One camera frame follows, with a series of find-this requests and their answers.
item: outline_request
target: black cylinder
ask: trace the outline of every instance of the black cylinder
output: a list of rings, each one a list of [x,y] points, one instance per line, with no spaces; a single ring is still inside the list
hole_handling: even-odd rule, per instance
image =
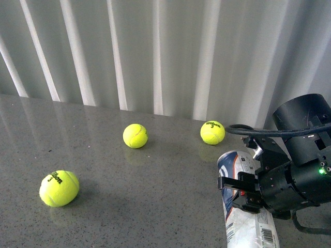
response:
[[[331,108],[320,94],[294,98],[273,113],[278,130],[298,130],[319,126],[331,121]],[[296,166],[313,161],[317,154],[330,145],[331,131],[323,135],[284,137],[283,141]]]

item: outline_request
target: gray countertop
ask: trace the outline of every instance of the gray countertop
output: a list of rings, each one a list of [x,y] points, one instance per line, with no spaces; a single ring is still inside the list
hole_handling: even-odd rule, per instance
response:
[[[227,134],[210,146],[202,121],[0,95],[0,247],[227,247],[217,159],[245,150]],[[149,132],[127,147],[125,127]],[[50,172],[74,172],[80,192],[51,208],[39,197]],[[331,205],[298,213],[331,228]],[[329,247],[330,236],[275,220],[281,247]]]

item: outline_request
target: tennis ball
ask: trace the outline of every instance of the tennis ball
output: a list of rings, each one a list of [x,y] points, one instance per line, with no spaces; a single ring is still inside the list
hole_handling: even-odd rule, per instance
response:
[[[51,207],[61,207],[71,202],[79,190],[79,182],[72,172],[59,170],[47,175],[41,182],[40,198]]]
[[[211,120],[202,125],[200,135],[207,144],[217,145],[224,139],[225,129],[218,121]]]
[[[123,140],[128,147],[140,148],[146,144],[148,132],[140,124],[131,124],[124,130]]]

